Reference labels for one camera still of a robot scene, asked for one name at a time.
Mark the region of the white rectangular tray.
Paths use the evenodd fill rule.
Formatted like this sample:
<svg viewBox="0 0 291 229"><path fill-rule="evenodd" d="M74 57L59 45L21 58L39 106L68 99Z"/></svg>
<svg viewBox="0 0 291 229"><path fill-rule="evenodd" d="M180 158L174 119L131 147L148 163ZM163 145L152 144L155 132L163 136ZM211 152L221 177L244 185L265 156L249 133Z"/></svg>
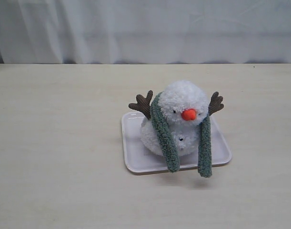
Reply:
<svg viewBox="0 0 291 229"><path fill-rule="evenodd" d="M136 175L168 172L165 159L153 154L141 142L140 128L143 119L144 115L140 112L128 112L122 116L125 166ZM232 159L231 150L213 115L211 116L211 154L213 167L226 165Z"/></svg>

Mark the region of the green knitted scarf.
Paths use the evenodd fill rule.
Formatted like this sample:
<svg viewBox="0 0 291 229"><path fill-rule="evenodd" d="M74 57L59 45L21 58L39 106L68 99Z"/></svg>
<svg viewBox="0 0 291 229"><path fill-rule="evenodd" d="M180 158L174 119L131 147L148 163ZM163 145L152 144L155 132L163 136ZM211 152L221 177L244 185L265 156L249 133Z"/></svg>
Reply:
<svg viewBox="0 0 291 229"><path fill-rule="evenodd" d="M167 123L166 117L162 114L162 107L159 99L162 93L155 96L150 106L151 124L158 137L158 144L165 158L167 169L170 172L177 172L180 169L179 150L171 134L171 125ZM207 105L208 111L199 124L199 143L198 143L198 173L201 177L209 178L212 176L212 156L211 156L211 120L214 102Z"/></svg>

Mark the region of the white plush snowman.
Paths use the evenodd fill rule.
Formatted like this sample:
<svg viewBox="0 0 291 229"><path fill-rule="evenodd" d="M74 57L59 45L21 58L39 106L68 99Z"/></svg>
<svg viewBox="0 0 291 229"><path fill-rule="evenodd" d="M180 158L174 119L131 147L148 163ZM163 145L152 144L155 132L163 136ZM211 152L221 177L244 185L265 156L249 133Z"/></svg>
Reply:
<svg viewBox="0 0 291 229"><path fill-rule="evenodd" d="M223 97L219 92L207 97L201 88L186 80L169 84L157 94L157 98L158 109L166 120L179 156L196 151L200 141L200 124L206 116L224 108ZM136 95L136 101L128 107L144 114L140 128L141 141L152 153L162 156L162 147L150 114L153 105L153 91L149 90L146 96Z"/></svg>

